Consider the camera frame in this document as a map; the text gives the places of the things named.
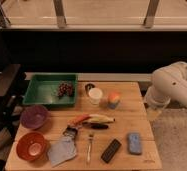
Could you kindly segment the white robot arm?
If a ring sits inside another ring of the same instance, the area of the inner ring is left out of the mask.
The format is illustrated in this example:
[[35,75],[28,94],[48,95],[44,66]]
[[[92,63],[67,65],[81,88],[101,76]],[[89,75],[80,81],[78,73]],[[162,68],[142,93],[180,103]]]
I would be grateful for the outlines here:
[[175,62],[155,70],[144,97],[151,109],[165,108],[174,99],[187,108],[187,63]]

